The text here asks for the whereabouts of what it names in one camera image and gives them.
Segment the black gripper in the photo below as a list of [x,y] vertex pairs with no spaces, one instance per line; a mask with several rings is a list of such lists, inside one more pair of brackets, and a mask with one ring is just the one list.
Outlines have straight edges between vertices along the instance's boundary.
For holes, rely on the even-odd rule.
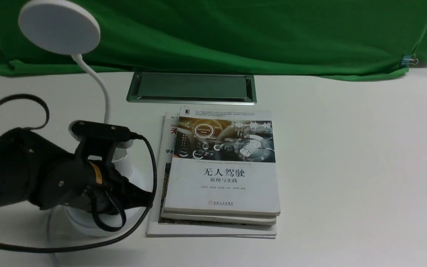
[[148,207],[152,192],[122,176],[114,165],[100,160],[65,159],[51,166],[39,187],[39,207],[59,205],[80,211],[114,215],[131,208]]

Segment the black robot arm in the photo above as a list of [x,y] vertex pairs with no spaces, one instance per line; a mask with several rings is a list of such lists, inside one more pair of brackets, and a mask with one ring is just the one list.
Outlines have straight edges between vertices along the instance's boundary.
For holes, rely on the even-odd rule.
[[0,207],[29,202],[42,211],[58,205],[110,214],[152,205],[153,193],[122,176],[112,163],[128,129],[76,130],[74,153],[30,130],[0,136]]

